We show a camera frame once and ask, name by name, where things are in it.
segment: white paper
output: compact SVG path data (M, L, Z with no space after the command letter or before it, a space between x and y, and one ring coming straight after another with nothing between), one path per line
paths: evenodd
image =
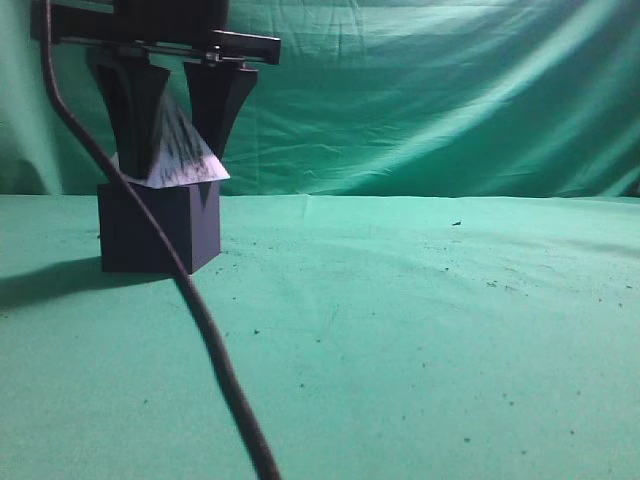
M168 95L163 102L161 140L149 176L138 179L123 174L127 181L150 188L167 188L230 178L178 105ZM111 160L119 169L117 153Z

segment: green fabric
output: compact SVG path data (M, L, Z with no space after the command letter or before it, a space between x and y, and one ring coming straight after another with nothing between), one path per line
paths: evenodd
M227 197L194 278L283 478L637 478L639 208ZM172 282L100 273L96 209L0 196L0 478L255 478Z
M28 3L1 2L0 192L93 193L44 98ZM226 194L616 196L640 174L636 0L233 0L231 20L283 52L238 118ZM113 152L82 49L56 60ZM158 61L185 104L180 62Z

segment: green table surface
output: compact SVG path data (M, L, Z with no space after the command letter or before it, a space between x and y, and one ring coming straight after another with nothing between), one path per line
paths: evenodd
M640 478L640 199L222 222L194 280L284 478ZM97 234L94 197L0 196L0 478L254 478L173 282L103 274Z

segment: black cube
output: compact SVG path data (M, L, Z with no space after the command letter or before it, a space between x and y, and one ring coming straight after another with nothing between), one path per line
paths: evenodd
M160 189L131 186L165 231L189 273L220 253L217 182ZM98 210L104 272L174 272L157 235L122 189L99 185Z

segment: green backdrop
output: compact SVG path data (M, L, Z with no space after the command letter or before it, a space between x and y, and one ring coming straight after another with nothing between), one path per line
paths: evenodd
M0 193L103 181L44 97L27 0L0 0ZM227 149L226 194L622 195L640 174L637 0L234 0L282 38ZM82 49L65 98L110 152ZM171 89L187 100L180 62Z

